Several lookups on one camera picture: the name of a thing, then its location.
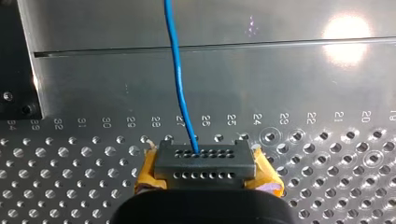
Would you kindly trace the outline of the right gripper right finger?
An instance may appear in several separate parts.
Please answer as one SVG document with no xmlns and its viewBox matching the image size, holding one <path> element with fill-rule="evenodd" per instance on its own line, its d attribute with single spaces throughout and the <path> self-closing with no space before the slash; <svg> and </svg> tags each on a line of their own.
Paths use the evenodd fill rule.
<svg viewBox="0 0 396 224">
<path fill-rule="evenodd" d="M 268 161 L 260 146 L 254 147 L 253 159 L 256 165 L 255 177 L 247 180 L 244 187 L 271 193 L 281 198 L 285 191 L 284 182 L 278 176 L 276 169 Z"/>
</svg>

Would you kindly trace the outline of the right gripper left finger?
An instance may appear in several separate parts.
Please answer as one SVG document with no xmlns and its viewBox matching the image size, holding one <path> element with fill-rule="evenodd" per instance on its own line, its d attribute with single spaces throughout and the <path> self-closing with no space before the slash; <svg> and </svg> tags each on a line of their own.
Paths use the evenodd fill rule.
<svg viewBox="0 0 396 224">
<path fill-rule="evenodd" d="M 147 140 L 149 149 L 145 150 L 143 166 L 134 183 L 134 194 L 140 194 L 151 190 L 167 189 L 165 180 L 158 180 L 154 176 L 154 165 L 158 149 L 153 141 Z"/>
</svg>

